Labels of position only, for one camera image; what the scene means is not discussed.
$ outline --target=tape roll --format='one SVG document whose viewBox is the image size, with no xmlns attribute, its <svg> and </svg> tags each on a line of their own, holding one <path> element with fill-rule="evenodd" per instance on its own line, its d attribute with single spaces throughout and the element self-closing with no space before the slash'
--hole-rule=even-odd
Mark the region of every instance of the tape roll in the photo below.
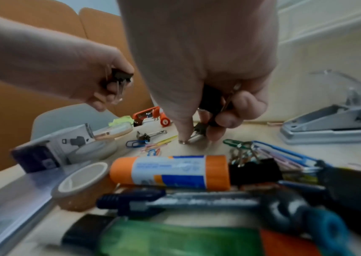
<svg viewBox="0 0 361 256">
<path fill-rule="evenodd" d="M 96 140 L 113 139 L 127 134 L 133 130 L 130 122 L 113 125 L 111 127 L 102 128 L 93 133 Z"/>
<path fill-rule="evenodd" d="M 86 144 L 67 155 L 71 164 L 82 163 L 89 160 L 103 160 L 113 155 L 117 150 L 114 139 L 97 140 Z"/>
<path fill-rule="evenodd" d="M 82 212 L 91 209 L 95 207 L 96 199 L 115 189 L 109 171 L 104 162 L 90 164 L 66 177 L 52 190 L 51 196 L 63 210 Z"/>
</svg>

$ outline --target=brown upholstered panel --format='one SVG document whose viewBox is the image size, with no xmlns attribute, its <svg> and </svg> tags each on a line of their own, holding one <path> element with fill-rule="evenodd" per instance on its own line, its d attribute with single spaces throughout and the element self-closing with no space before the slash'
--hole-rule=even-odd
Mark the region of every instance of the brown upholstered panel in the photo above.
<svg viewBox="0 0 361 256">
<path fill-rule="evenodd" d="M 52 0 L 0 0 L 0 16 L 86 37 L 76 12 Z M 33 120 L 51 109 L 75 104 L 0 82 L 0 170 L 14 165 L 9 149 L 30 140 Z"/>
<path fill-rule="evenodd" d="M 127 46 L 124 28 L 120 16 L 98 11 L 90 8 L 83 8 L 79 17 L 88 39 L 115 46 L 123 52 L 123 55 L 135 67 Z M 133 113 L 153 107 L 150 94 L 141 78 L 140 72 L 135 70 L 134 87 L 126 91 L 126 95 L 113 109 L 109 108 L 117 116 L 132 115 Z"/>
</svg>

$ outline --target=blue rubber cap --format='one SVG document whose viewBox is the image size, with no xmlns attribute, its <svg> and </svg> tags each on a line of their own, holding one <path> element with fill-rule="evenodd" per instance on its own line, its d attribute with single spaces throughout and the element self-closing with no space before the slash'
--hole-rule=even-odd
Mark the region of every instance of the blue rubber cap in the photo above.
<svg viewBox="0 0 361 256">
<path fill-rule="evenodd" d="M 352 255 L 346 247 L 348 228 L 336 213 L 311 208 L 305 214 L 305 223 L 316 245 L 340 255 Z"/>
</svg>

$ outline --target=gray chair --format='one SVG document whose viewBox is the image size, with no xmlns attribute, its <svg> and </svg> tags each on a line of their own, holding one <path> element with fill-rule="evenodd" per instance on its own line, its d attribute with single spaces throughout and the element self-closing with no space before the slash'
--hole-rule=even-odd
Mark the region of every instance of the gray chair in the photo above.
<svg viewBox="0 0 361 256">
<path fill-rule="evenodd" d="M 35 140 L 52 132 L 85 123 L 96 131 L 108 126 L 116 118 L 118 117 L 108 110 L 100 113 L 87 104 L 57 108 L 36 117 L 30 139 Z"/>
</svg>

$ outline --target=yellow-green sticky note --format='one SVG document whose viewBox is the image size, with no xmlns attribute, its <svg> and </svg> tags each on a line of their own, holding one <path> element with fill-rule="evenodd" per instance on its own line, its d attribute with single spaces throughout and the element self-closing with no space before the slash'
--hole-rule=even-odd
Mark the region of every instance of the yellow-green sticky note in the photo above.
<svg viewBox="0 0 361 256">
<path fill-rule="evenodd" d="M 131 116 L 122 116 L 120 118 L 114 119 L 113 122 L 109 123 L 109 126 L 130 122 L 131 124 L 134 123 L 134 119 L 131 118 Z"/>
</svg>

